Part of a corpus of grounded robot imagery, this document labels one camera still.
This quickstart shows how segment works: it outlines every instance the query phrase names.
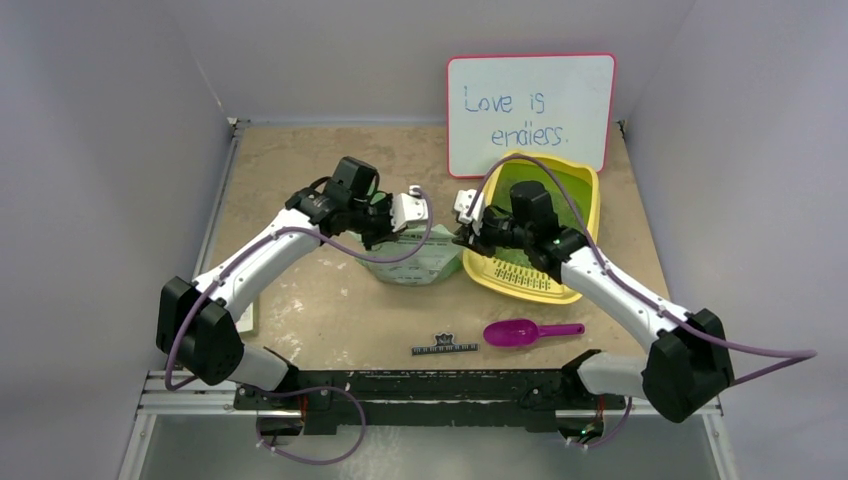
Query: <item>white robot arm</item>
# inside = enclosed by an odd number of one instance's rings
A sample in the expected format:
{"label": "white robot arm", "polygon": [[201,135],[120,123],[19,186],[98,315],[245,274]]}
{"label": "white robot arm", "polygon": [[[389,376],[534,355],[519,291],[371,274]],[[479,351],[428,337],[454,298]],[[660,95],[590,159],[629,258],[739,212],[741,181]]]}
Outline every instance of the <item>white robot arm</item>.
{"label": "white robot arm", "polygon": [[484,256],[493,256],[497,248],[523,250],[535,269],[598,305],[645,350],[647,355],[639,357],[600,351],[585,356],[577,374],[586,391],[643,398],[679,422],[733,383],[728,350],[672,321],[686,319],[690,327],[724,339],[718,317],[662,298],[610,262],[582,232],[560,226],[540,182],[512,187],[512,212],[485,207],[482,201],[472,209],[478,196],[463,190],[456,197],[454,211],[462,225],[456,243]]}
{"label": "white robot arm", "polygon": [[[321,184],[323,191],[318,190]],[[169,354],[169,370],[178,361],[209,385],[231,380],[277,389],[296,367],[269,350],[244,345],[234,319],[283,271],[330,237],[353,231],[370,249],[395,239],[410,223],[429,218],[417,186],[410,194],[379,192],[383,196],[375,200],[378,188],[374,167],[344,157],[332,177],[294,194],[230,258],[193,282],[172,278],[162,289],[156,334],[157,347]]]}

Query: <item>yellow basket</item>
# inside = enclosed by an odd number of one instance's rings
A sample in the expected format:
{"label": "yellow basket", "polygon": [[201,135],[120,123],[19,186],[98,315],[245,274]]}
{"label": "yellow basket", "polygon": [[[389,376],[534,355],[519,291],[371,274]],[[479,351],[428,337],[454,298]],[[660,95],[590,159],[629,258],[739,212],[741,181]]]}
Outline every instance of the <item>yellow basket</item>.
{"label": "yellow basket", "polygon": [[[595,170],[548,154],[511,151],[504,156],[514,153],[535,157],[557,174],[568,189],[568,193],[574,198],[592,238],[597,239],[601,196],[598,191],[598,174]],[[524,180],[542,182],[551,192],[560,225],[579,229],[568,203],[560,194],[556,184],[544,170],[526,160],[510,160],[495,170],[483,189],[482,195],[486,205],[494,204],[512,210],[509,204],[509,188],[516,182]],[[466,249],[462,254],[462,264],[466,273],[475,282],[512,297],[564,305],[576,302],[582,296],[533,269],[527,256],[518,250],[499,250],[494,257],[488,258]]]}

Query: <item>white wall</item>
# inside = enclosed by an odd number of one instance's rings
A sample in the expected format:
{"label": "white wall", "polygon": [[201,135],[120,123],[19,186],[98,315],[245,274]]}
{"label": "white wall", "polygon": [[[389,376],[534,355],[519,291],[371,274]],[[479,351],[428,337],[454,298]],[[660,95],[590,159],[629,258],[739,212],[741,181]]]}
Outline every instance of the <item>white wall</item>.
{"label": "white wall", "polygon": [[846,45],[846,2],[699,0],[628,132],[673,297],[819,350],[722,396],[745,478],[848,477]]}
{"label": "white wall", "polygon": [[611,51],[626,116],[694,0],[166,0],[228,115],[444,121],[458,54]]}
{"label": "white wall", "polygon": [[228,126],[159,0],[0,3],[0,468],[115,478]]}

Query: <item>ruler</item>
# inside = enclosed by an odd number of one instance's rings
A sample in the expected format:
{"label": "ruler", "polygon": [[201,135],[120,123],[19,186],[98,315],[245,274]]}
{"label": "ruler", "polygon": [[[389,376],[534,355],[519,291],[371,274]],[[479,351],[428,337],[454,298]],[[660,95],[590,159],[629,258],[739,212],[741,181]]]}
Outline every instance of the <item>ruler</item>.
{"label": "ruler", "polygon": [[412,355],[434,355],[440,353],[476,352],[480,349],[477,343],[453,343],[453,334],[442,332],[433,335],[436,343],[427,347],[412,347]]}

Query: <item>wooden table surface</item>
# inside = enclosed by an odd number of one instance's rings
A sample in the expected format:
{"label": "wooden table surface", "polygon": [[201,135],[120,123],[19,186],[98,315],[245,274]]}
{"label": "wooden table surface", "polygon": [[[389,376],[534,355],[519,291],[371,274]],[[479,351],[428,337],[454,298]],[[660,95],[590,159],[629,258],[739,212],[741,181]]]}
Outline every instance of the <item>wooden table surface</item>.
{"label": "wooden table surface", "polygon": [[[453,231],[454,196],[457,190],[475,188],[477,180],[448,175],[445,133],[444,127],[435,126],[247,128],[215,227],[210,266],[266,227],[295,191],[331,175],[345,155],[377,167],[381,189],[387,192],[421,185],[435,203],[436,224]],[[611,127],[607,165],[599,179],[598,245],[616,265],[667,296],[616,125]],[[358,248],[346,234],[340,240]],[[303,369],[558,368],[590,348],[641,352],[621,326],[585,298],[565,306],[531,303],[478,285],[464,270],[436,285],[389,285],[329,246],[284,272],[262,293],[257,307],[256,331],[244,334],[244,341],[268,346]],[[488,323],[514,317],[540,324],[582,322],[586,333],[547,338],[516,350],[497,349],[483,341]],[[480,350],[411,355],[411,347],[430,345],[433,335],[443,331],[454,333],[458,343],[479,343]]]}

